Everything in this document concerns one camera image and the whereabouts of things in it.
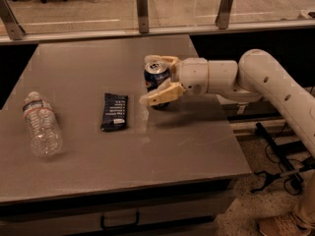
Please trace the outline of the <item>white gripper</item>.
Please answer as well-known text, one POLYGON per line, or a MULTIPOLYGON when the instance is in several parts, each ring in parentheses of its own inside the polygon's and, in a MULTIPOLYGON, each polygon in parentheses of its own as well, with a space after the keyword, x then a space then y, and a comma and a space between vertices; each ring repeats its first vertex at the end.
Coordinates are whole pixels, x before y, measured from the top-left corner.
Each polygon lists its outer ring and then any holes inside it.
POLYGON ((181 61, 177 56, 148 55, 145 57, 145 70, 149 73, 172 73, 176 66, 179 82, 166 79, 156 89, 140 97, 139 102, 156 106, 178 99, 185 91, 188 95, 203 95, 209 84, 209 63, 204 58, 187 58, 181 61))

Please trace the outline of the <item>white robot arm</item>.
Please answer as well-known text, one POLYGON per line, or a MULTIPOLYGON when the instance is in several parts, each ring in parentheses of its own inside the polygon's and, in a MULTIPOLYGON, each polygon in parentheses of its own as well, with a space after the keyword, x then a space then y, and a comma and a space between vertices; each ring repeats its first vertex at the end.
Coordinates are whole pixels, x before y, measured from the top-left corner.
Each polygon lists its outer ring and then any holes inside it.
POLYGON ((238 102, 266 98, 315 157, 315 97, 270 53, 251 49, 237 62, 148 55, 145 63, 155 71, 166 68, 171 75, 157 88, 142 95, 142 104, 167 103, 183 94, 213 93, 238 102))

